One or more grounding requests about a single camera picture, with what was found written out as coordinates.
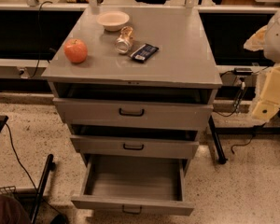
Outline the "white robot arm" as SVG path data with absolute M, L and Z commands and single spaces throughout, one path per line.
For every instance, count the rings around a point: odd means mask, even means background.
M 270 19 L 264 38 L 264 56 L 274 62 L 274 67 L 265 74 L 251 115 L 254 119 L 269 120 L 280 109 L 280 9 Z

